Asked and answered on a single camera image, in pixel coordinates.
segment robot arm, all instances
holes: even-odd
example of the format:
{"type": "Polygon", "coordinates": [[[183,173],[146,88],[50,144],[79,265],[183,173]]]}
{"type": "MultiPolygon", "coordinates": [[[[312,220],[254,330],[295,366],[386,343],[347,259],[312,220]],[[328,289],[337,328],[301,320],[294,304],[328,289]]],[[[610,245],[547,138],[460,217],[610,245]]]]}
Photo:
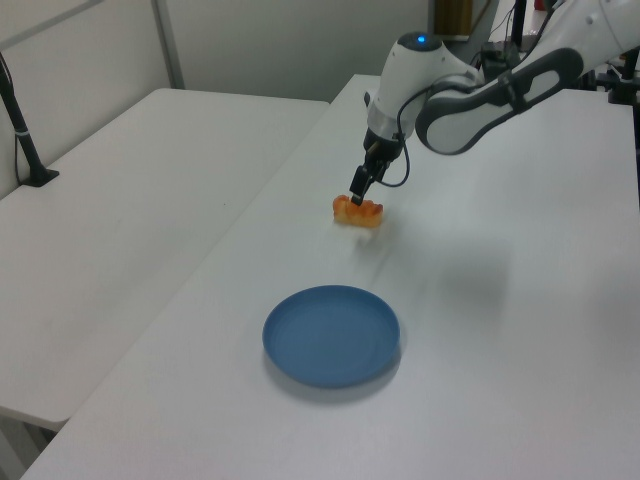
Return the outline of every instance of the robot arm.
{"type": "Polygon", "coordinates": [[[479,73],[439,40],[404,35],[393,46],[369,104],[367,153],[351,184],[352,201],[360,204],[369,186],[382,181],[414,125],[429,149],[445,155],[465,152],[493,127],[639,45],[639,20],[638,0],[567,0],[531,54],[484,86],[479,73]]]}

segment white wall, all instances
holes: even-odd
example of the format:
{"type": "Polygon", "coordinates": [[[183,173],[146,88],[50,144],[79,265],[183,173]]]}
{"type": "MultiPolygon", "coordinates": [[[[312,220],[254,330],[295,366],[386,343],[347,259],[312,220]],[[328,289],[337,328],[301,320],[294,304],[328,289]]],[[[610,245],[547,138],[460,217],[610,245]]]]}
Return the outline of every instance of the white wall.
{"type": "MultiPolygon", "coordinates": [[[[151,0],[105,0],[3,54],[45,165],[152,90],[169,86],[151,0]]],[[[24,178],[23,158],[21,164],[24,178]]],[[[2,105],[0,198],[14,188],[13,128],[2,105]]]]}
{"type": "Polygon", "coordinates": [[[186,88],[331,101],[429,28],[429,0],[158,0],[186,88]]]}

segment tabletop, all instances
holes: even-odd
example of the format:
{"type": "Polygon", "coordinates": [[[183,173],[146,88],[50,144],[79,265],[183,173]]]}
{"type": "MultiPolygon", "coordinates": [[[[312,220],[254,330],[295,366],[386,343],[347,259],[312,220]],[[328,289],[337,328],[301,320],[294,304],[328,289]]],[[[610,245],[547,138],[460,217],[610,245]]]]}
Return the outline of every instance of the tabletop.
{"type": "Polygon", "coordinates": [[[351,80],[25,480],[637,479],[631,110],[566,91],[459,156],[414,136],[369,231],[331,201],[377,82],[351,80]],[[317,389],[266,357],[271,309],[323,284],[395,310],[380,377],[317,389]]]}
{"type": "Polygon", "coordinates": [[[326,103],[158,90],[0,202],[0,414],[59,429],[326,103]]]}

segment orange toy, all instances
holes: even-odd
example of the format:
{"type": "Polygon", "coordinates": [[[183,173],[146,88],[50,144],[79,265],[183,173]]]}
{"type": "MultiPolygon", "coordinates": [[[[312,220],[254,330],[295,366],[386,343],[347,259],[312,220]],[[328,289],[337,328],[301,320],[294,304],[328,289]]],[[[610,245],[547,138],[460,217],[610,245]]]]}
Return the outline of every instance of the orange toy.
{"type": "Polygon", "coordinates": [[[346,195],[340,195],[333,201],[333,219],[347,225],[375,228],[382,222],[382,205],[365,200],[358,206],[346,195]]]}

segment black stand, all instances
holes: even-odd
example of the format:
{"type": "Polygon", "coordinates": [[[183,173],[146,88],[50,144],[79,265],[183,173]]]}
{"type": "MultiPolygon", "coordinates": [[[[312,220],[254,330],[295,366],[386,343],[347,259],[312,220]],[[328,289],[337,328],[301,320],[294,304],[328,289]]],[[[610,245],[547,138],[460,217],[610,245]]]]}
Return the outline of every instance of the black stand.
{"type": "Polygon", "coordinates": [[[633,120],[636,135],[636,162],[638,167],[638,197],[640,198],[640,103],[638,92],[640,80],[635,78],[635,68],[638,63],[639,48],[629,50],[625,56],[624,67],[620,76],[611,69],[607,73],[601,73],[597,77],[597,85],[609,91],[609,103],[617,105],[631,105],[633,107],[633,120]]]}
{"type": "Polygon", "coordinates": [[[522,50],[522,31],[524,30],[524,17],[527,13],[527,0],[516,0],[513,7],[513,27],[511,27],[511,41],[522,50]]]}
{"type": "Polygon", "coordinates": [[[57,177],[59,173],[55,170],[47,170],[42,165],[13,92],[13,85],[9,80],[9,72],[5,71],[2,64],[0,64],[0,95],[2,95],[4,106],[7,108],[7,113],[9,113],[9,118],[22,146],[22,151],[31,168],[31,175],[23,184],[31,187],[41,187],[57,177]]]}

